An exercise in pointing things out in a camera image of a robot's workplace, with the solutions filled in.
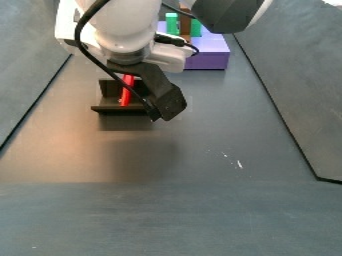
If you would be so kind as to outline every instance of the green object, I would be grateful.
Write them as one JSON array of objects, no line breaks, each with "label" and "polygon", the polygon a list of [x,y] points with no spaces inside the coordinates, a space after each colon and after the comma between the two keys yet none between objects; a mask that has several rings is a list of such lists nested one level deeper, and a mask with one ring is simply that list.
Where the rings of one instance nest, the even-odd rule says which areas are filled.
[{"label": "green object", "polygon": [[166,14],[166,32],[167,32],[167,34],[174,35],[174,36],[179,35],[178,14],[176,13]]},{"label": "green object", "polygon": [[191,20],[191,37],[202,37],[202,24],[196,19]]}]

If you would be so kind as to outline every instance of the red object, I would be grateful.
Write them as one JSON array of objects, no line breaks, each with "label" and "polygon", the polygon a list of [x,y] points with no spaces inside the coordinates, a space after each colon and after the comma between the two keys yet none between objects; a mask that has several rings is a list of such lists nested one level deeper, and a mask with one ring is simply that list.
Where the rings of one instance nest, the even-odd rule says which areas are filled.
[{"label": "red object", "polygon": [[[134,87],[134,76],[131,75],[124,75],[123,76],[123,81],[126,84],[131,87]],[[120,100],[120,106],[127,107],[131,101],[131,92],[123,88],[123,95],[122,95],[122,100]]]}]

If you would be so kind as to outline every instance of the gray mat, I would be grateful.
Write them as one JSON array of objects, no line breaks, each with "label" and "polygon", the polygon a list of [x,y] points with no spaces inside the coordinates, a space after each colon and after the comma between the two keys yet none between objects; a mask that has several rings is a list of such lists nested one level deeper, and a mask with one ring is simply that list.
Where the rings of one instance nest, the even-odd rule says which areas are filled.
[{"label": "gray mat", "polygon": [[53,38],[56,4],[1,2],[0,146],[68,57]]},{"label": "gray mat", "polygon": [[170,75],[171,122],[100,117],[73,58],[0,158],[4,255],[286,255],[342,251],[342,188],[317,182],[247,60]]},{"label": "gray mat", "polygon": [[317,175],[342,180],[342,11],[275,3],[236,35]]}]

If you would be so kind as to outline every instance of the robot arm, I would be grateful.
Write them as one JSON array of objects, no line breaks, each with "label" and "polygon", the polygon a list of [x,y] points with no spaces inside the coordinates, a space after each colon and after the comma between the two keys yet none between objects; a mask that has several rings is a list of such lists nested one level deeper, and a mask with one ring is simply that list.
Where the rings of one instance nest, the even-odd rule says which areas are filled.
[{"label": "robot arm", "polygon": [[[183,0],[212,33],[244,30],[271,2]],[[171,120],[186,108],[182,91],[162,71],[182,72],[186,58],[192,55],[184,39],[156,33],[160,6],[162,0],[60,0],[55,30],[63,45],[77,46],[120,86],[138,96],[152,121]],[[107,66],[92,54],[107,59]],[[139,95],[115,73],[142,77],[148,96]]]},{"label": "robot arm", "polygon": [[261,18],[273,0],[183,0],[211,33],[243,31]]}]

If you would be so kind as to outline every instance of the white speck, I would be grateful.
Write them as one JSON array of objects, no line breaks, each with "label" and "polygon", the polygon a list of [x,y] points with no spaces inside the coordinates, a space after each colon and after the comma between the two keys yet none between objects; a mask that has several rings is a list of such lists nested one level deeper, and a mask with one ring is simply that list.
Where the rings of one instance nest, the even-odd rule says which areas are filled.
[{"label": "white speck", "polygon": [[243,169],[243,166],[242,166],[242,164],[240,164],[240,161],[239,161],[239,160],[238,160],[238,165],[239,165],[240,169]]}]

